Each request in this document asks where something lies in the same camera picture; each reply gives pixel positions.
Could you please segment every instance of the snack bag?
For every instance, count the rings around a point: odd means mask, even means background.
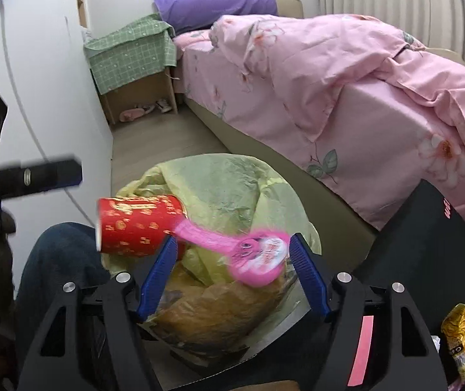
[[[465,304],[457,304],[446,316],[440,329],[448,340],[450,354],[465,382]]]

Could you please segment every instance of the person's knee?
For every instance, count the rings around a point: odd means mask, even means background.
[[[79,229],[83,226],[74,222],[65,222],[49,227],[35,243],[32,256],[40,260],[67,257],[68,253],[74,251],[80,240],[86,239]]]

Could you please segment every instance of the metal screw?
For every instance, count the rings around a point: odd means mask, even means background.
[[[67,282],[63,285],[64,292],[72,292],[75,289],[75,284],[73,282]]]
[[[404,292],[404,285],[400,282],[394,282],[392,284],[392,290],[394,290],[395,292]]]
[[[337,274],[337,279],[339,282],[349,283],[352,280],[352,276],[346,272],[340,272]]]
[[[30,186],[32,181],[32,172],[30,169],[25,169],[25,172],[23,173],[23,181],[25,182],[26,186]]]
[[[131,278],[132,278],[132,276],[131,276],[130,274],[128,274],[127,272],[120,272],[120,273],[117,275],[117,282],[126,283],[126,282],[129,281]]]

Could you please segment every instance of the pillow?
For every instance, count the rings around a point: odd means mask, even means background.
[[[154,0],[177,35],[209,28],[224,14],[278,15],[276,0]]]
[[[191,44],[199,43],[200,41],[210,41],[209,30],[185,32],[173,39],[176,46],[176,59],[180,60],[184,55],[184,51]]]

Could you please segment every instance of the plastic bag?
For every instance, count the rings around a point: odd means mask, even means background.
[[[301,232],[320,253],[319,236],[292,187],[260,160],[231,154],[207,154],[161,163],[118,196],[174,194],[189,218],[209,230],[237,235],[251,229]],[[112,274],[133,270],[138,259],[102,255]],[[230,278],[224,258],[189,247],[177,263],[155,315],[143,325],[192,363],[208,366],[229,352],[248,347],[279,324],[300,300],[289,290],[296,281],[290,263],[280,278],[250,288]]]

